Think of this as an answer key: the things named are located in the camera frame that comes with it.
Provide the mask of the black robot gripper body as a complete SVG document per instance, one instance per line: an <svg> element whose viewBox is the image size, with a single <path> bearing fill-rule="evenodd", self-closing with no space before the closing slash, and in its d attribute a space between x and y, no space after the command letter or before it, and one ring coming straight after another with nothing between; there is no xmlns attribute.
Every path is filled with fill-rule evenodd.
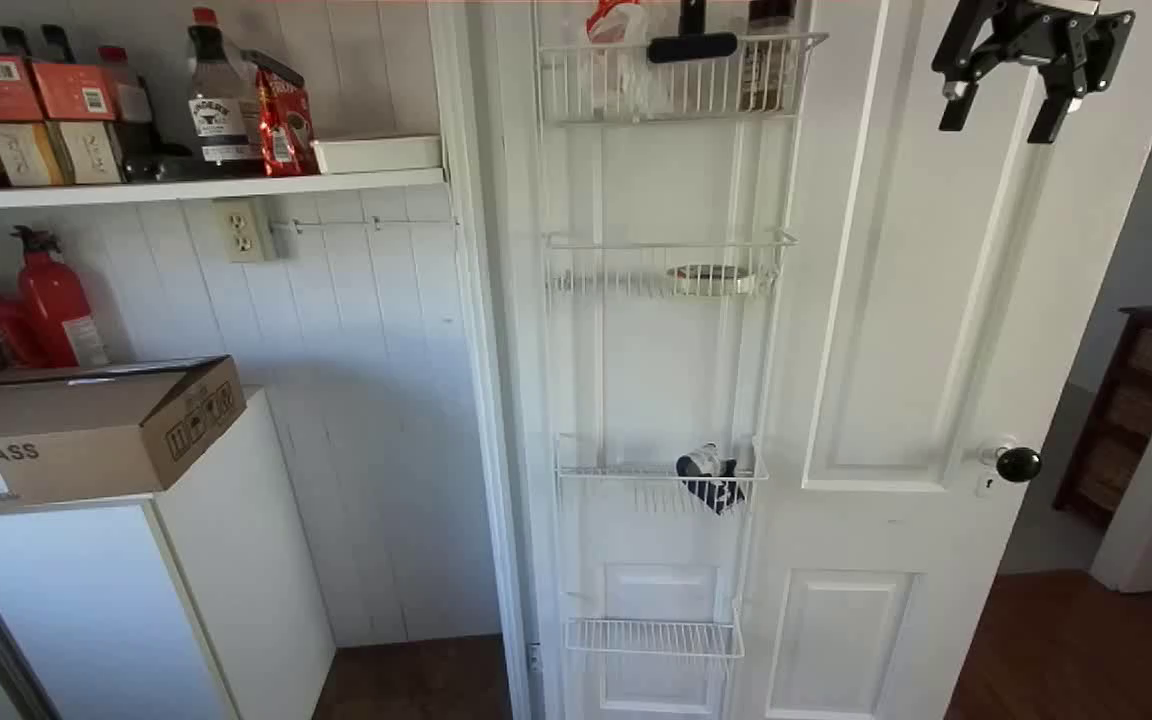
<svg viewBox="0 0 1152 720"><path fill-rule="evenodd" d="M1055 91L1103 91L1117 76L1132 12L1063 7L1062 0L960 0L934 67L977 87L995 64L1027 64Z"/></svg>

